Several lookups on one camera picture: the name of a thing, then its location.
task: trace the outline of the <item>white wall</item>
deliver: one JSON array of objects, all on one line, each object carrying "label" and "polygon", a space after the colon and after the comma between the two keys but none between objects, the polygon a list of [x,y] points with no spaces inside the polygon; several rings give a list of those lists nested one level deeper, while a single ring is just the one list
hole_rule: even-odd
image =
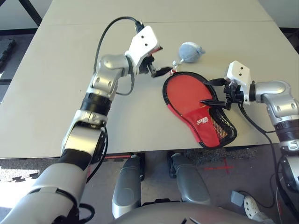
[{"label": "white wall", "polygon": [[[52,0],[30,0],[39,15],[43,18]],[[37,28],[18,0],[6,0],[0,6],[0,30]]]},{"label": "white wall", "polygon": [[299,0],[259,0],[279,27],[299,28]]}]

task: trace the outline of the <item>printed logo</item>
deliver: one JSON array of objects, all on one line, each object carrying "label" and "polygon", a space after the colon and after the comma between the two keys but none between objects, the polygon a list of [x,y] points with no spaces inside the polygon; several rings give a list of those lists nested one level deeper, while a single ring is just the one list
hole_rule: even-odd
[{"label": "printed logo", "polygon": [[207,117],[204,117],[204,118],[202,118],[202,119],[199,119],[199,120],[196,122],[196,124],[197,124],[197,125],[200,125],[201,123],[204,124],[204,123],[206,123],[206,122],[208,122],[208,121],[209,121],[208,118],[207,118]]}]

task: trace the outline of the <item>wire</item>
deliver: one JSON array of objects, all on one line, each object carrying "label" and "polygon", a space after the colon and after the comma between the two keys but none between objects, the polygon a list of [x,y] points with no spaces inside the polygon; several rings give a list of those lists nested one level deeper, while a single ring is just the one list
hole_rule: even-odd
[{"label": "wire", "polygon": [[262,207],[266,208],[266,209],[270,209],[275,205],[275,196],[274,196],[274,190],[273,190],[273,186],[272,186],[272,178],[275,175],[275,173],[273,173],[270,177],[270,189],[271,189],[271,195],[272,195],[272,203],[269,206],[263,205],[262,203],[260,203],[258,200],[256,200],[250,193],[248,193],[245,190],[239,190],[239,193],[245,193],[249,196],[251,196],[259,205],[261,205]]},{"label": "wire", "polygon": [[135,83],[135,76],[134,76],[134,74],[131,74],[131,89],[130,89],[130,91],[127,93],[116,92],[116,94],[121,95],[121,96],[129,95],[133,91],[134,83]]},{"label": "wire", "polygon": [[277,211],[278,211],[278,215],[279,215],[279,220],[280,220],[280,224],[282,224],[282,221],[281,221],[281,214],[280,214],[280,210],[279,210],[279,207],[278,207],[278,187],[276,187],[276,206],[277,206]]},{"label": "wire", "polygon": [[89,177],[87,178],[87,180],[86,180],[86,183],[88,183],[91,179],[92,179],[92,177],[95,175],[95,173],[98,171],[98,169],[100,168],[100,166],[102,165],[102,163],[103,163],[103,161],[104,161],[104,159],[105,159],[105,156],[106,156],[106,153],[107,153],[107,149],[108,149],[108,132],[107,132],[107,128],[106,127],[104,127],[104,129],[105,129],[105,132],[106,132],[106,144],[105,144],[105,151],[104,151],[104,153],[103,153],[103,155],[102,155],[102,158],[101,158],[101,160],[99,161],[99,163],[98,163],[98,165],[96,166],[96,168],[93,170],[93,172],[89,175]]},{"label": "wire", "polygon": [[281,198],[283,199],[285,205],[288,207],[288,209],[290,210],[290,212],[292,213],[292,215],[297,219],[297,221],[299,222],[299,212],[296,209],[295,205],[293,204],[293,202],[291,201],[290,197],[288,196],[288,194],[286,193],[286,191],[283,189],[283,187],[281,186],[281,183],[279,181],[279,177],[278,177],[278,170],[279,170],[279,165],[281,164],[281,161],[283,160],[283,156],[280,157],[280,159],[278,160],[278,164],[277,164],[277,169],[276,169],[276,184],[280,193]]},{"label": "wire", "polygon": [[273,156],[273,161],[274,161],[274,168],[275,170],[277,170],[277,159],[276,159],[276,153],[275,153],[275,149],[274,149],[274,146],[273,146],[273,142],[271,141],[271,139],[269,138],[269,136],[266,134],[267,132],[262,129],[260,126],[258,126],[246,113],[244,107],[243,107],[243,104],[242,103],[238,103],[238,106],[239,106],[239,109],[241,111],[241,113],[243,114],[243,116],[248,120],[248,122],[253,126],[255,127],[260,133],[262,133],[266,139],[269,141],[270,143],[270,147],[272,149],[272,156]]},{"label": "wire", "polygon": [[[99,52],[100,52],[100,48],[101,48],[101,45],[103,43],[104,37],[105,37],[107,31],[110,29],[110,27],[119,20],[132,20],[133,22],[135,22],[136,26],[138,26],[140,24],[140,22],[137,19],[135,19],[131,16],[122,16],[122,17],[116,18],[115,20],[113,20],[111,23],[108,24],[108,26],[106,27],[106,29],[102,33],[102,36],[101,36],[101,38],[99,40],[99,43],[98,43],[97,51],[95,53],[95,58],[94,58],[93,73],[95,73],[96,70],[97,70],[97,62],[98,62]],[[134,82],[135,82],[135,76],[132,74],[131,75],[131,89],[130,89],[130,91],[128,93],[116,92],[116,94],[119,94],[119,95],[122,95],[122,96],[129,95],[132,92],[133,88],[134,88]]]},{"label": "wire", "polygon": [[239,109],[241,111],[241,113],[243,114],[243,116],[248,120],[249,123],[252,124],[252,126],[254,126],[261,134],[263,134],[267,140],[270,143],[271,149],[272,149],[272,156],[273,156],[273,161],[274,161],[274,169],[275,169],[275,180],[276,180],[276,185],[278,187],[279,193],[285,203],[285,205],[288,207],[288,209],[290,210],[290,212],[293,214],[293,216],[297,219],[297,221],[299,222],[299,212],[297,211],[296,207],[294,206],[293,202],[291,201],[290,197],[288,196],[288,194],[286,193],[286,191],[283,189],[283,187],[281,186],[281,183],[279,181],[279,165],[280,162],[282,160],[282,156],[280,157],[278,163],[277,163],[277,159],[276,159],[276,153],[275,153],[275,149],[273,146],[273,143],[271,141],[271,139],[269,138],[269,136],[266,134],[267,132],[265,130],[263,130],[260,126],[258,126],[245,112],[244,108],[243,108],[243,104],[242,103],[238,103]]},{"label": "wire", "polygon": [[80,219],[79,220],[79,224],[87,223],[87,222],[89,222],[94,217],[94,215],[95,215],[95,209],[91,205],[80,203],[79,208],[87,209],[91,213],[89,217]]},{"label": "wire", "polygon": [[99,43],[98,43],[97,51],[95,53],[94,64],[93,64],[93,73],[95,73],[95,71],[97,69],[98,56],[99,56],[100,48],[101,48],[102,42],[104,40],[104,37],[105,37],[107,31],[110,29],[110,27],[119,20],[132,20],[133,22],[138,23],[138,20],[131,17],[131,16],[122,16],[122,17],[116,18],[115,20],[113,20],[111,23],[108,24],[108,26],[106,27],[106,29],[102,33],[102,36],[101,36],[101,38],[99,40]]}]

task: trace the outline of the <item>black mesh pocket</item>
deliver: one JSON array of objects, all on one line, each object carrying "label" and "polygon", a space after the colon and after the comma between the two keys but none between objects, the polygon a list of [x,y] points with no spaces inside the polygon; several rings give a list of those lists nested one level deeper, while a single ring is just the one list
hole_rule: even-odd
[{"label": "black mesh pocket", "polygon": [[220,145],[226,145],[237,137],[235,126],[228,120],[222,109],[210,108],[209,114],[213,119],[213,126],[217,132]]}]

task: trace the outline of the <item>small blue ball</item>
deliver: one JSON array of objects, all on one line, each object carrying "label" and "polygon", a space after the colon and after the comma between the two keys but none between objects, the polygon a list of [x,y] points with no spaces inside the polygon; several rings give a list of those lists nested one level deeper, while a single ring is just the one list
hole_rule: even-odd
[{"label": "small blue ball", "polygon": [[179,48],[179,56],[186,63],[196,62],[205,53],[201,46],[193,42],[185,42]]}]

